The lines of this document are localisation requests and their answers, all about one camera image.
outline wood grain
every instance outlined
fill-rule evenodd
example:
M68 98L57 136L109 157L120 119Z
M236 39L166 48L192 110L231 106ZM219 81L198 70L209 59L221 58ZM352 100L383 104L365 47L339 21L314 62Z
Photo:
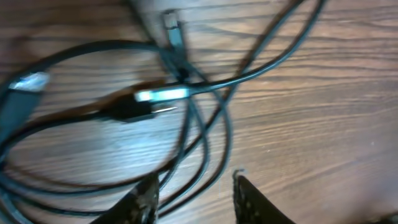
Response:
M230 77L256 37L288 0L156 0L142 4L161 38L157 17L181 9L193 63L213 80ZM302 27L308 0L254 66L270 60ZM248 178L296 223L359 223L398 209L398 2L330 0L300 50L277 69L247 82L229 106L234 150L229 169L209 191L161 221L234 223L231 173ZM0 76L44 56L94 40L144 40L119 0L0 1ZM51 69L53 80L33 118L85 105L120 88L166 76L156 55L110 51ZM206 114L212 98L200 97ZM84 123L43 131L12 150L15 166L54 181L108 184L144 174L174 151L183 108L136 124ZM211 170L223 149L211 134ZM181 166L167 196L201 161ZM26 176L35 184L46 185ZM107 208L122 193L84 199L42 198L76 209ZM25 208L48 223L87 223Z

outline wire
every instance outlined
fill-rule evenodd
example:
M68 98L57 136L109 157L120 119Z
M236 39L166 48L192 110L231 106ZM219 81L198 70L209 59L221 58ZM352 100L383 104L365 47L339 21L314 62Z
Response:
M184 123L182 126L182 132L180 135L180 139L178 141L177 146L177 154L171 159L166 165L161 167L158 172L159 174L165 174L164 178L160 182L160 189L164 188L167 182L171 179L175 171L177 170L178 165L182 160L188 157L199 145L203 145L203 160L198 169L197 173L190 179L188 183L186 183L181 189L172 194L169 198L163 201L160 206L160 217L164 217L173 211L179 209L184 206L186 203L192 201L200 194L202 194L206 189L210 188L222 175L224 170L226 169L229 161L229 157L231 155L232 150L232 138L233 138L233 127L231 118L229 117L229 113L227 110L227 104L232 99L234 93L238 88L238 84L255 78L263 73L268 72L269 70L275 68L283 61L287 60L299 47L300 44L305 40L306 36L310 32L314 23L318 20L319 14L324 7L326 0L318 0L318 4L310 16L307 24L304 26L303 30L299 35L295 38L292 44L283 51L279 56L270 62L264 64L263 66L256 68L254 70L248 71L249 67L255 61L256 57L263 51L263 48L269 44L269 42L273 39L275 33L280 29L280 27L286 22L286 20L292 15L292 13L298 8L304 0L293 1L283 12L281 12L273 23L266 30L266 33L261 36L259 42L257 43L255 49L247 56L244 60L243 66L241 68L241 72L227 80L222 80L218 82L209 82L199 69L195 68L190 62L188 62L185 58L176 54L173 51L169 51L163 49L156 45L153 37L150 36L150 33L147 29L144 29L146 36L150 40L150 44L143 42L135 42L130 40L106 40L100 42L93 42L89 44L83 44L76 47L72 47L70 49L64 50L57 54L51 55L47 58L43 58L37 63L32 64L31 66L15 73L10 79L8 79L3 85L0 87L0 96L4 96L7 91L7 87L10 83L20 79L23 76L26 76L30 73L41 72L56 63L59 63L63 60L81 56L84 54L90 54L93 52L102 52L105 50L116 50L116 49L132 49L132 50L146 50L157 52L160 54L161 59L164 61L164 65L170 74L172 74L178 82L184 85L188 85L190 87L191 93L199 94L210 92L215 97L215 100L218 102L218 108L215 110L213 116L209 119L209 121L205 124L203 121L203 116L201 115L200 107L195 103L195 99L193 97L187 98L187 110L184 116ZM181 81L179 75L180 72L178 67L182 67L189 74L196 75L202 79L200 83L183 83ZM222 97L220 93L218 93L217 89L229 87L229 92ZM184 196L189 190L194 188L194 186L199 182L199 180L204 176L208 168L208 164L210 162L210 143L208 142L207 135L216 124L220 116L223 117L224 128L225 128L225 136L226 136L226 144L224 147L223 157L214 174L196 191L190 194L188 197L183 198L177 203L174 203L180 197ZM197 125L200 129L200 135L189 145L187 146L187 139L189 136L189 130L192 126L192 118L196 119ZM4 142L0 144L0 168L4 169L6 165L6 156L9 151L19 142L21 142L26 137L37 133L39 131L52 128L55 126L61 126L66 124L73 124L82 121L92 121L95 119L101 118L101 114L92 113L85 114L83 116L76 116L72 118L63 118L59 120L51 120L43 123L37 123L33 126L29 126L24 128L17 133L13 134L11 137L6 139ZM34 199L28 197L25 193L32 192L41 195L52 195L59 197L79 197L79 196L93 196L93 195L104 195L110 194L113 192L119 192L120 190L131 187L133 184L142 180L144 176L136 177L131 180L126 180L122 183L110 184L101 187L93 187L85 190L73 190L73 191L58 191L58 190L47 190L37 188L23 182L16 181L9 176L7 176L4 172L0 172L0 195L3 200L3 205L5 210L0 211L0 219L2 219L6 223L14 223L15 220L21 224L31 224L36 223L32 220L29 220L25 217L18 208L15 206L15 202L24 202L33 207L40 208L47 212L61 214L61 215L73 215L73 216L81 216L81 217L95 217L105 213L106 211L74 211L67 210L61 208L54 208L50 205L45 205L41 202L38 202Z

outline brown wooden tabletop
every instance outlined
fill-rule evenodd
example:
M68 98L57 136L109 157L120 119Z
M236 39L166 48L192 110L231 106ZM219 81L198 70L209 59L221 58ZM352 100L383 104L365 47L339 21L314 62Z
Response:
M234 74L256 37L288 2L151 0L142 10L153 32L161 36L159 14L181 9L190 60L210 79L219 80ZM315 0L308 0L298 9L255 66L288 46L314 5ZM239 87L229 106L233 154L219 182L160 223L234 223L231 174L240 167L296 223L358 223L396 212L397 12L396 0L330 0L297 53ZM0 1L2 78L60 50L107 39L144 40L120 0ZM49 72L51 83L32 118L167 77L155 54L131 50L73 58ZM205 94L199 100L210 114L212 97ZM43 131L12 150L12 168L7 170L41 186L51 185L38 179L90 185L145 174L173 155L183 110L134 124L88 122ZM208 175L219 162L223 144L219 125L211 134ZM184 184L200 162L198 149L161 196ZM38 198L61 208L95 210L109 208L122 195ZM24 210L46 223L90 221Z

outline black cable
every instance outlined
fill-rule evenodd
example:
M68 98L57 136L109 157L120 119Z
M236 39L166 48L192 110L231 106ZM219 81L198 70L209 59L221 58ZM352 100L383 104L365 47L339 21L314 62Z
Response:
M164 65L167 67L167 70L169 73L171 73L177 80L178 76L180 75L177 69L178 66L182 66L189 74L191 75L197 75L199 76L203 81L200 83L193 83L193 84L187 84L190 87L190 90L192 91L191 94L199 94L199 93L204 93L204 92L210 92L214 95L215 100L218 102L219 107L216 109L215 113L213 116L210 118L209 122L207 124L204 124L203 119L201 117L201 112L198 107L198 105L195 103L195 100L192 97L189 97L187 99L188 101L188 106L187 106L187 112L185 114L184 118L184 124L182 128L182 133L180 136L179 140L179 145L177 146L177 155L175 158L170 160L166 165L164 165L162 168L158 170L158 173L164 174L165 177L162 179L160 188L163 188L166 183L170 180L171 176L173 176L176 168L178 167L178 164L180 161L182 161L184 158L186 158L191 152L193 152L200 144L203 144L203 160L201 163L201 166L198 170L198 172L191 178L191 180L184 185L180 190L172 194L169 198L167 198L164 202L160 204L160 217L163 217L174 210L180 208L181 206L185 205L189 201L193 200L197 196L199 196L202 192L204 192L206 189L211 187L222 175L224 170L226 169L230 154L231 154L231 149L232 149L232 137L233 137L233 131L232 131L232 125L231 125L231 119L228 114L228 110L226 108L226 105L229 103L229 101L232 99L232 96L234 92L236 91L238 84L241 82L245 82L246 80L252 79L258 75L261 75L274 67L278 66L280 63L282 63L284 60L288 59L289 56L291 56L300 46L300 44L304 41L305 37L308 35L310 29L313 27L314 23L318 19L318 15L322 9L322 7L325 5L326 0L318 0L318 4L308 20L307 24L301 31L301 33L296 37L296 39L292 42L292 44L289 46L287 50L285 50L282 54L280 54L278 57L275 59L271 60L270 62L266 63L265 65L248 72L248 68L250 65L253 63L253 61L256 59L256 57L261 53L262 49L272 40L273 36L277 32L277 30L281 27L283 23L286 22L287 18L291 16L293 11L301 4L303 3L304 0L297 0L294 1L282 14L279 15L279 17L273 22L266 32L265 35L262 36L261 41L259 44L257 44L255 50L252 52L252 54L246 59L246 63L243 65L242 72L237 75L234 78L230 78L227 80L222 80L219 82L209 82L206 79L206 76L199 71L197 68L195 68L192 64L190 64L188 61L186 61L184 58L181 58L181 56L175 54L174 52L162 49L158 47L155 44L146 44L142 42L134 42L134 41L129 41L129 40L107 40L107 41L101 41L101 42L93 42L89 44L83 44L80 46L76 46L67 50L64 50L60 53L57 53L55 55L51 55L47 58L44 58L40 60L39 62L17 72L14 74L8 81L6 81L1 87L0 87L0 96L3 96L7 92L7 87L9 84L12 82L20 79L23 76L26 76L30 73L35 73L35 72L41 72L52 65L59 63L63 60L72 58L72 57L77 57L83 54L89 54L93 52L99 52L99 51L105 51L105 50L116 50L116 49L133 49L133 50L148 50L148 51L153 51L153 52L158 52L161 55L161 59L164 61ZM216 89L219 88L224 88L224 87L230 87L229 93L222 98L221 95L215 91ZM218 118L220 116L223 116L224 118L224 123L225 123L225 131L226 131L226 145L223 153L222 160L217 167L215 173L194 193L192 193L190 196L187 198L179 201L178 203L171 205L174 201L178 200L181 196L183 196L186 192L188 192L190 189L192 189L195 184L203 177L203 174L205 173L209 161L210 161L210 147L209 143L207 140L207 134L210 132L212 127L215 125L217 122ZM81 121L91 121L93 119L98 119L101 118L102 114L100 113L92 113L92 114L86 114L83 116L78 116L78 117L73 117L73 118L63 118L60 120L52 120L52 121L46 121L44 123L39 123L33 126L30 126L28 128L22 129L21 131L15 133L11 137L9 137L7 140L2 142L0 144L0 165L1 168L3 169L4 166L6 165L5 158L9 152L9 150L14 147L18 142L26 138L27 136L30 136L31 134L34 134L38 131L55 127L55 126L60 126L64 124L71 124L71 123L76 123L76 122L81 122ZM188 131L191 126L191 118L195 117L197 121L197 125L200 128L201 134L189 145L186 149L185 145L187 143L187 138L188 138ZM73 210L65 210L65 209L59 209L59 208L53 208L49 205L42 204L36 200L33 200L26 195L24 195L24 192L33 192L33 193L38 193L42 195L53 195L53 196L61 196L61 197L77 197L77 196L83 196L83 195L103 195L103 194L108 194L111 192L116 192L120 191L124 188L130 187L132 184L142 180L143 177L137 177L132 180L127 180L123 183L118 183L118 184L111 184L107 186L102 186L98 188L90 188L86 190L76 190L76 191L69 191L69 192L62 192L62 191L56 191L56 190L46 190L46 189L40 189L37 187L33 187L31 185L27 185L22 182L18 182L10 177L8 177L5 173L0 172L0 194L3 199L3 204L5 208L7 209L7 214L3 212L0 212L0 219L4 220L6 223L13 223L10 221L8 216L11 216L13 219L17 220L19 223L26 224L26 223L34 223L27 219L26 217L23 216L21 212L18 211L17 207L14 205L14 201L21 201L24 203L27 203L31 206L40 208L42 210L51 212L51 213L57 213L57 214L62 214L62 215L74 215L74 216L84 216L84 217L91 217L91 216L97 216L101 215L102 213L106 211L96 211L96 212L81 212L81 211L73 211Z

